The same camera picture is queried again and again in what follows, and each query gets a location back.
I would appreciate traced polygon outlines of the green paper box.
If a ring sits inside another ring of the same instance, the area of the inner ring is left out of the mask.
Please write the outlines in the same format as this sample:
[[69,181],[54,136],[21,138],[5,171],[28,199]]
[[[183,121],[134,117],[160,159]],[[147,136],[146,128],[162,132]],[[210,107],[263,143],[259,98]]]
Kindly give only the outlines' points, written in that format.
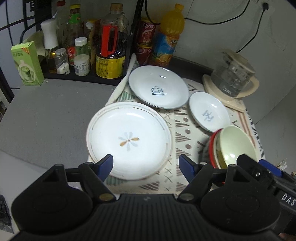
[[11,47],[11,54],[24,85],[41,86],[45,78],[40,66],[34,41]]

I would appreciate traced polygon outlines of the pale green bowl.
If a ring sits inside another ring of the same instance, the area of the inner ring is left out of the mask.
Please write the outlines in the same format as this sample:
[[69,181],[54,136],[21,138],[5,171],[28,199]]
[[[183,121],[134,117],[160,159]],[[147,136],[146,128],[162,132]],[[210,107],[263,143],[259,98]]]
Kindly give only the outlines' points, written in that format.
[[236,126],[228,126],[220,130],[214,139],[214,157],[219,168],[237,164],[237,158],[246,154],[258,161],[256,149],[248,135]]

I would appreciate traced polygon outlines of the glass electric kettle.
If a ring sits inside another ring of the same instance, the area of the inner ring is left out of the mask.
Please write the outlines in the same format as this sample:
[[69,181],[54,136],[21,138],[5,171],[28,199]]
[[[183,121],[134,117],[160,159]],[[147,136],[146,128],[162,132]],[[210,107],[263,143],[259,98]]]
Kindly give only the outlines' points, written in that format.
[[253,94],[259,88],[259,81],[248,60],[229,49],[221,53],[222,63],[210,75],[213,85],[229,99]]

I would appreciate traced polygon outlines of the red drink can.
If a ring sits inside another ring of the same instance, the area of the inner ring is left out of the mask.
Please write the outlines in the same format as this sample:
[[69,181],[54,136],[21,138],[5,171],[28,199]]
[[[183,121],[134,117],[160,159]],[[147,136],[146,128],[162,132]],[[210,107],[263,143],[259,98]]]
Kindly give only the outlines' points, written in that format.
[[155,30],[156,25],[147,17],[142,17],[137,33],[137,43],[144,46],[151,46]]
[[144,44],[137,43],[135,54],[140,66],[147,65],[149,58],[151,56],[151,52],[152,52],[152,44],[144,45]]

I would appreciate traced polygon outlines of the large flower pattern plate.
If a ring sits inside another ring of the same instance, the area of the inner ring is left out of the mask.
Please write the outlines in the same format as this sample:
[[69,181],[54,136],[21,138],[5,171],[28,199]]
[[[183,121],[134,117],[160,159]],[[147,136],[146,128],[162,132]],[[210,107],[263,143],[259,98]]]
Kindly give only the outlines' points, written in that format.
[[148,178],[165,166],[172,137],[154,109],[123,101],[107,105],[93,116],[86,131],[86,146],[95,163],[112,155],[111,176],[134,181]]

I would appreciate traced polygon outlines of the white plate Sweet print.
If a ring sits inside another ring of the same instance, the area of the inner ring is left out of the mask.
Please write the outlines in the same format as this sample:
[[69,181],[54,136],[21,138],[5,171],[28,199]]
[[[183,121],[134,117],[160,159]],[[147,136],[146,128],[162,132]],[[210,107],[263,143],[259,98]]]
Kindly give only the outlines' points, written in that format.
[[141,66],[128,78],[132,92],[149,106],[161,109],[180,108],[189,99],[187,84],[176,73],[158,66]]

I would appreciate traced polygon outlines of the green label sauce bottle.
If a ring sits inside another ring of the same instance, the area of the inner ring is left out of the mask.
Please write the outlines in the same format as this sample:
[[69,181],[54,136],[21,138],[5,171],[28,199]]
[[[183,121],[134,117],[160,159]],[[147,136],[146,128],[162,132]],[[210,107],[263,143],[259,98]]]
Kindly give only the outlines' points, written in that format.
[[75,39],[83,36],[80,7],[80,4],[72,4],[70,6],[69,20],[65,30],[64,45],[70,66],[74,66]]

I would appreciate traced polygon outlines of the white cap spice jar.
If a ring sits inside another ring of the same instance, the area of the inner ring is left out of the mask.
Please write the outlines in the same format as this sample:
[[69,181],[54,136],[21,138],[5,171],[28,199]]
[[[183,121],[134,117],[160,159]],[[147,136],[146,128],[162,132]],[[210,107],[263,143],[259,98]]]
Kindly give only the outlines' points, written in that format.
[[90,55],[86,37],[76,38],[74,71],[77,76],[86,76],[90,72]]

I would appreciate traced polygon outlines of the cream kettle base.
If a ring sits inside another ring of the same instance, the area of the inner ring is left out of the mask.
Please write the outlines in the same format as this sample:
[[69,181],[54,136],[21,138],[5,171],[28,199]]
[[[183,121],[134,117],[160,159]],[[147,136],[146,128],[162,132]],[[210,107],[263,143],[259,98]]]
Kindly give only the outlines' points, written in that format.
[[224,94],[212,81],[209,75],[203,75],[202,77],[203,85],[205,91],[217,98],[228,108],[232,108],[234,110],[244,112],[246,110],[246,106],[243,101],[239,98],[229,97]]

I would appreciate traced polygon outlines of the white spray bottle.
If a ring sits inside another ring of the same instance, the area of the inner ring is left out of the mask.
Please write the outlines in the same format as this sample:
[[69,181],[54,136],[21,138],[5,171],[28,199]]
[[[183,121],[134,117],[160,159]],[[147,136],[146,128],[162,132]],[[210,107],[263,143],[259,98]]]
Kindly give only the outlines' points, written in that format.
[[59,48],[57,39],[57,21],[55,18],[45,20],[41,23],[41,28],[44,34],[44,47],[46,52],[46,61],[48,71],[57,73],[55,64],[55,51]]

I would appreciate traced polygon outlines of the white plate Bakery print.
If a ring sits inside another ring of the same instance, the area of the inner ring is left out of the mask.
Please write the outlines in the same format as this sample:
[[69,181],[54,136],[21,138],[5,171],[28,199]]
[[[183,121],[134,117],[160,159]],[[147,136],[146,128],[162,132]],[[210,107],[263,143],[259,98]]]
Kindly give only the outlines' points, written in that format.
[[194,120],[206,131],[214,133],[231,125],[226,107],[206,92],[195,92],[189,98],[189,109]]

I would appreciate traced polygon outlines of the red bowl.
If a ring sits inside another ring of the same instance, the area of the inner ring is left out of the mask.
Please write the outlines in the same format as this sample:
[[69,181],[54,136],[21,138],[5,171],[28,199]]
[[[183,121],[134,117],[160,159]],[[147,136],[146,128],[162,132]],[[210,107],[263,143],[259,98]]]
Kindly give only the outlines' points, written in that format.
[[210,164],[215,168],[215,169],[221,169],[221,166],[219,164],[219,162],[216,160],[215,157],[215,148],[214,148],[214,144],[215,144],[215,137],[218,133],[221,132],[222,129],[217,130],[211,137],[209,140],[209,159],[210,159]]

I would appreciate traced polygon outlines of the silver cap spice jar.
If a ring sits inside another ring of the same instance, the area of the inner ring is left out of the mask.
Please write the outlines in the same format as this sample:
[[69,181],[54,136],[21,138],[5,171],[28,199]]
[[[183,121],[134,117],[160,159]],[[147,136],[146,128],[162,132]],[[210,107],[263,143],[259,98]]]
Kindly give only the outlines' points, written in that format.
[[70,73],[68,55],[65,48],[60,48],[55,51],[54,60],[58,74],[67,75]]

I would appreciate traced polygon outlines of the orange juice bottle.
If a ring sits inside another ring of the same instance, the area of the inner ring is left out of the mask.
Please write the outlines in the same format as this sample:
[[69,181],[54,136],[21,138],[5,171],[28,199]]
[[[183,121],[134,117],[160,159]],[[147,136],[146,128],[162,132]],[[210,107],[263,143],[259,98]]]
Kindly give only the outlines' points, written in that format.
[[163,14],[156,36],[156,42],[149,60],[150,65],[167,68],[175,47],[184,30],[185,19],[182,14],[184,6],[175,4],[174,9]]

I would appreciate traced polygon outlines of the black metal rack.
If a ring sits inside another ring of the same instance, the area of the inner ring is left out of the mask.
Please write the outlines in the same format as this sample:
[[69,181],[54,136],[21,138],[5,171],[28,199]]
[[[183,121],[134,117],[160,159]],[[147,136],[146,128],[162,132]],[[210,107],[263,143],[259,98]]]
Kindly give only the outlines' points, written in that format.
[[[23,42],[23,36],[28,30],[30,30],[33,27],[39,30],[41,28],[41,22],[45,20],[47,16],[51,15],[52,10],[49,9],[50,3],[51,1],[22,1],[23,22],[25,25],[25,29],[21,33],[20,43]],[[132,26],[131,26],[131,30],[130,30],[128,41],[127,41],[126,59],[125,59],[125,65],[123,67],[123,76],[126,76],[128,66],[132,61],[132,54],[134,53],[134,50],[135,50],[137,29],[139,27],[142,9],[145,8],[146,6],[147,6],[146,1],[137,1],[137,5],[135,7],[135,11],[133,14]],[[72,80],[72,81],[80,81],[80,82],[107,84],[107,85],[113,85],[113,86],[119,85],[119,82],[120,82],[120,78],[105,79],[93,73],[90,73],[86,76],[79,77],[75,75],[73,68],[70,68],[70,73],[67,75],[60,75],[60,74],[49,73],[48,71],[45,71],[44,77],[47,79]]]

